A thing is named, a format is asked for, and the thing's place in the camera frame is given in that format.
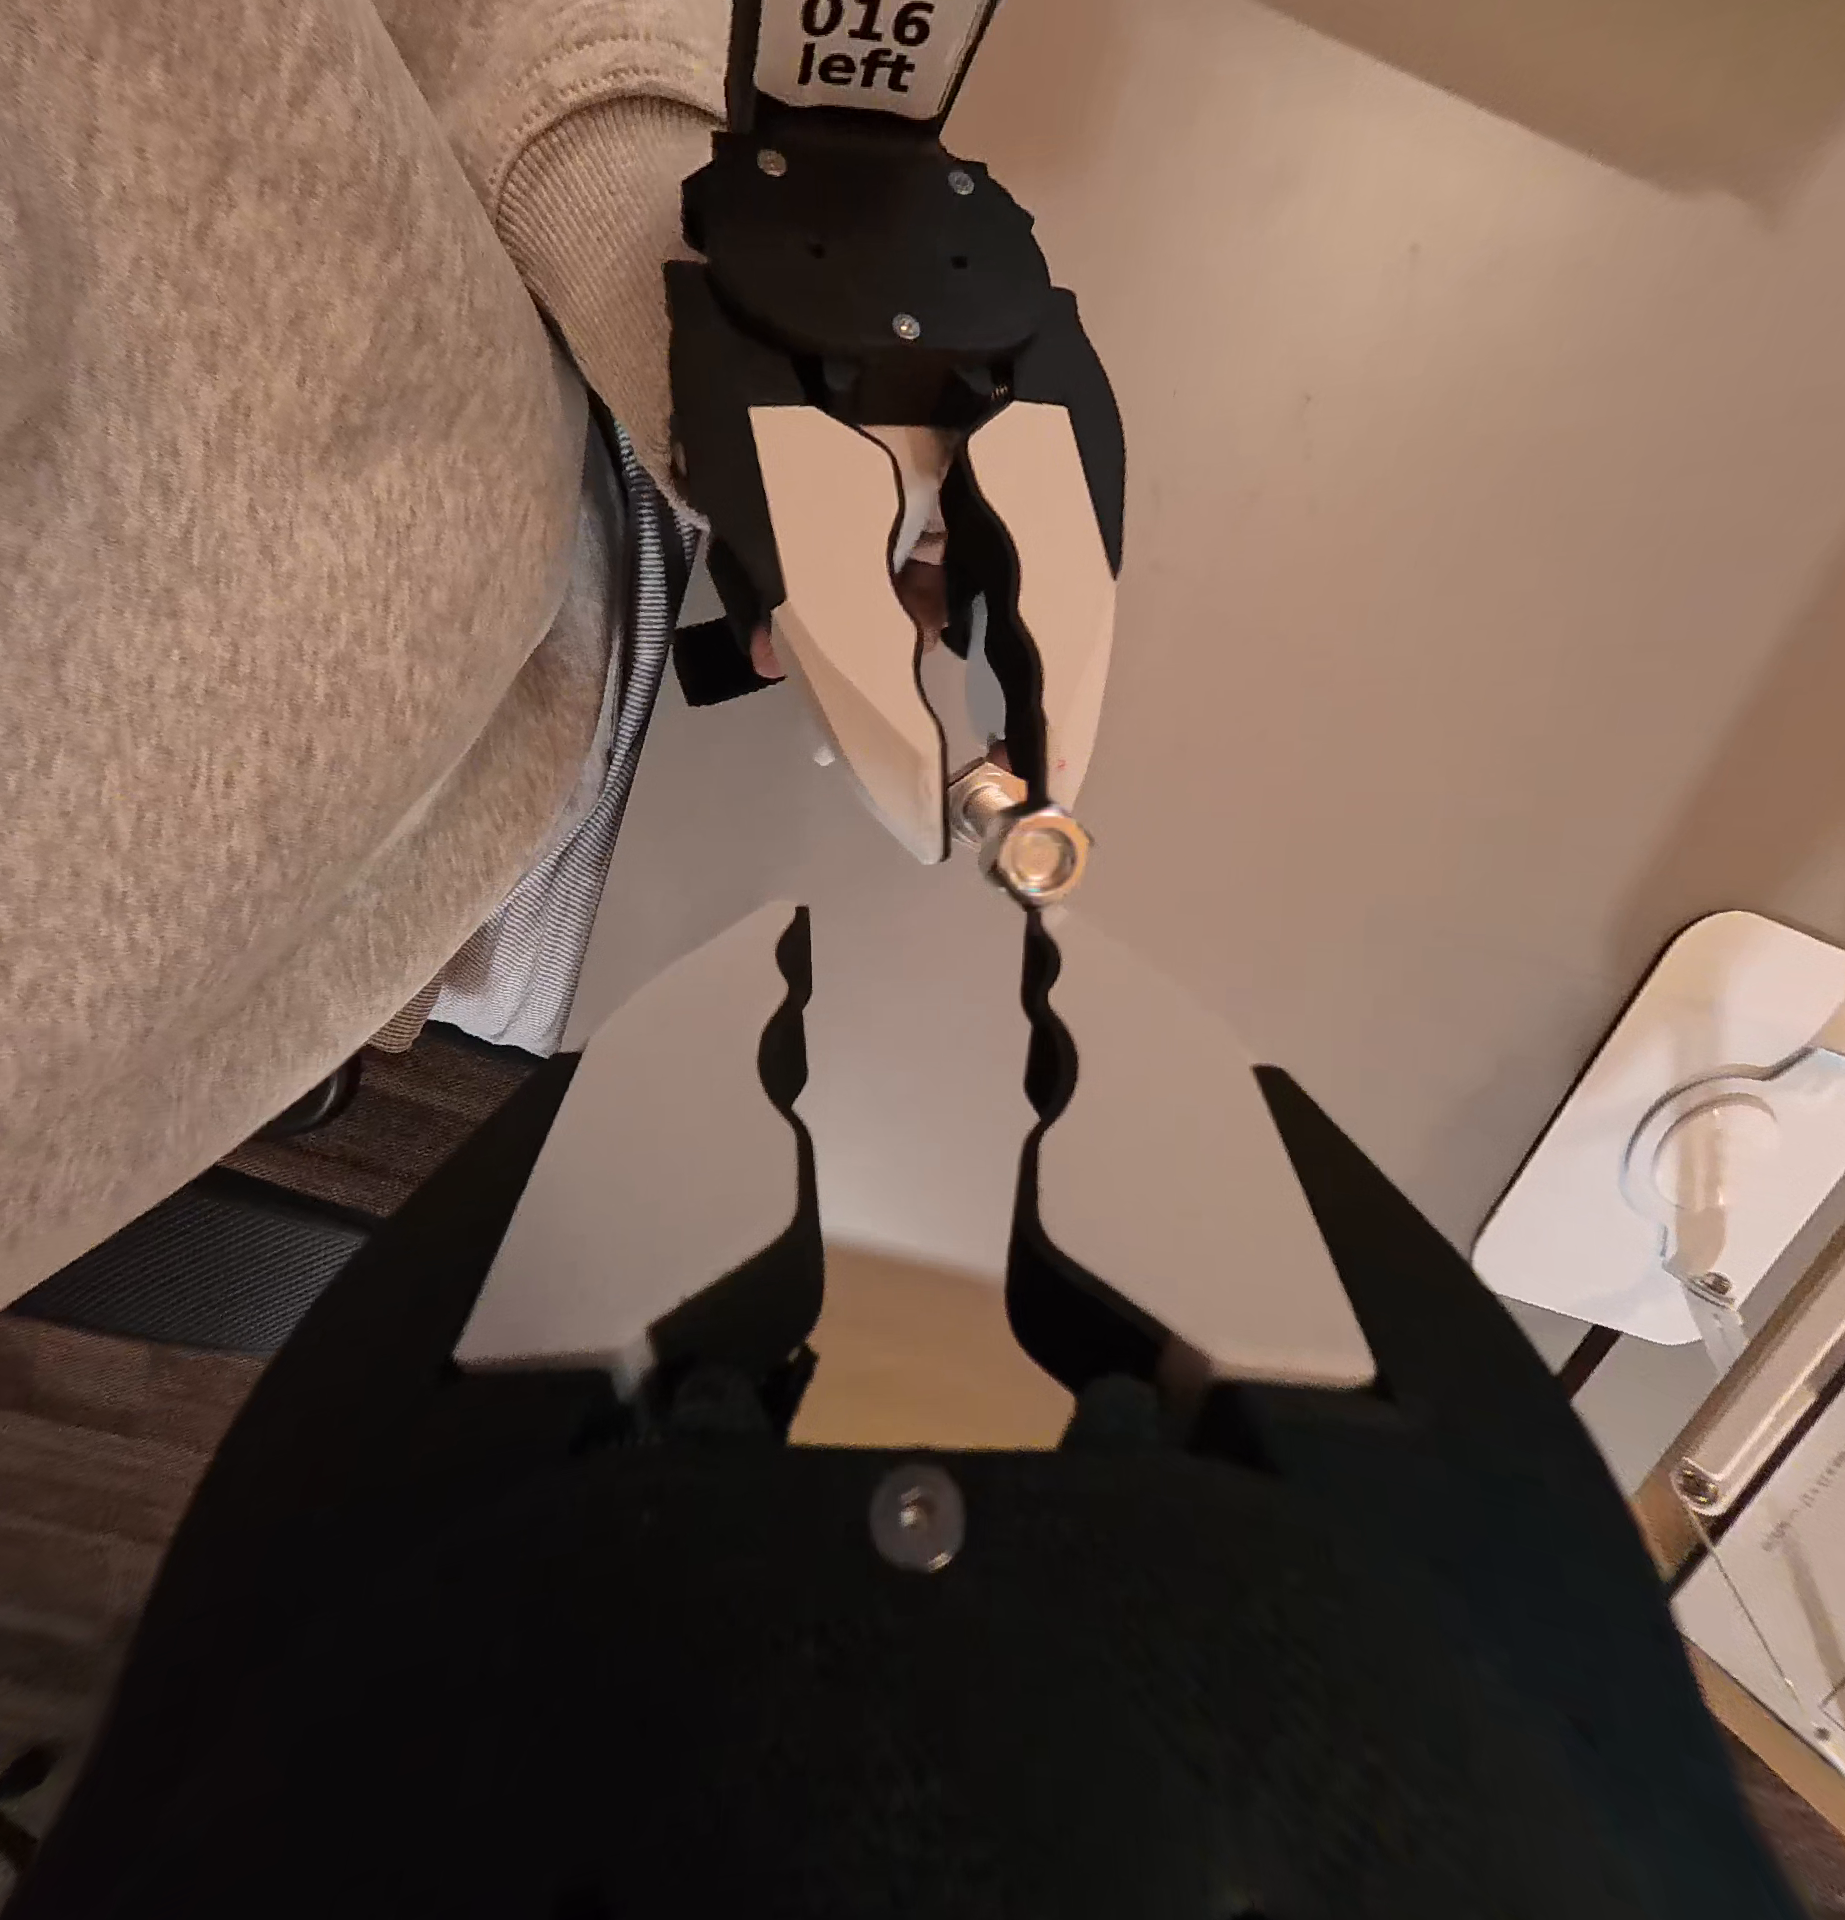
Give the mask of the person's light sweater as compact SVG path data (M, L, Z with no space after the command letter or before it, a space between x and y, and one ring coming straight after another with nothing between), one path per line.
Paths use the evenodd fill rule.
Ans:
M0 1308L439 972L595 729L519 4L0 4Z

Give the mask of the person's striped shirt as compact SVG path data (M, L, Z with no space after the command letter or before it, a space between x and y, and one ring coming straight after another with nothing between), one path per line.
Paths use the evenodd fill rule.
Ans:
M571 591L551 639L600 666L600 713L555 825L510 896L412 1012L537 1059L571 1029L602 891L646 755L693 550L627 432L592 409Z

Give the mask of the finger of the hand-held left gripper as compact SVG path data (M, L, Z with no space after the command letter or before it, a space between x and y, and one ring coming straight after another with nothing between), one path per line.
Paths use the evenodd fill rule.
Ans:
M752 404L751 434L785 588L771 637L863 804L935 865L950 853L945 747L895 575L936 506L936 437L814 404Z
M1075 813L1118 585L1065 408L1012 400L967 437L957 583L981 599L981 653L1001 686L1012 769L1034 797Z

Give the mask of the steel bolt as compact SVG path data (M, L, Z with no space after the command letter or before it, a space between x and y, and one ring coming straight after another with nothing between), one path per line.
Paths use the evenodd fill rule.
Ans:
M945 818L951 838L976 853L980 865L980 838L983 825L1009 804L1030 804L1029 787L995 760L977 760L951 782L945 795Z

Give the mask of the grey desk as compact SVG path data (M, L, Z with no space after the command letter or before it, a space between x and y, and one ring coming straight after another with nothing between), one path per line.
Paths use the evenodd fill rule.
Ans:
M1465 1250L1682 925L1845 945L1845 4L1001 4L950 130L1126 420L1054 1151L1282 1380L1246 1064Z

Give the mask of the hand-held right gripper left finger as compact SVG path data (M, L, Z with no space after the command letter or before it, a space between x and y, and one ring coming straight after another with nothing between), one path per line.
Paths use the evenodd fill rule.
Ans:
M600 1373L625 1401L742 1382L775 1429L825 1299L810 908L769 899L587 1040L479 1303L471 1377Z

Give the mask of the person's left forearm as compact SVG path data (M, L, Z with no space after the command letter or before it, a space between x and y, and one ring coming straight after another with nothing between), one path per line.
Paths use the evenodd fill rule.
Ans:
M375 2L485 214L685 524L665 265L724 120L729 2Z

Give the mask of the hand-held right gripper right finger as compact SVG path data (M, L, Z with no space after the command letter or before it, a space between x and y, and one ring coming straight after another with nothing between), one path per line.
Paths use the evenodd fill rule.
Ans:
M1024 919L1005 1317L1065 1445L1383 1428L1380 1367L1249 1048L1075 910Z

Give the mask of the printed instruction sheet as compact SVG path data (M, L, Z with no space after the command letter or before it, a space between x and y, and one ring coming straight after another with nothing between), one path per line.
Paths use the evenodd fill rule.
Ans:
M1673 1612L1845 1783L1845 1388L1736 1509Z

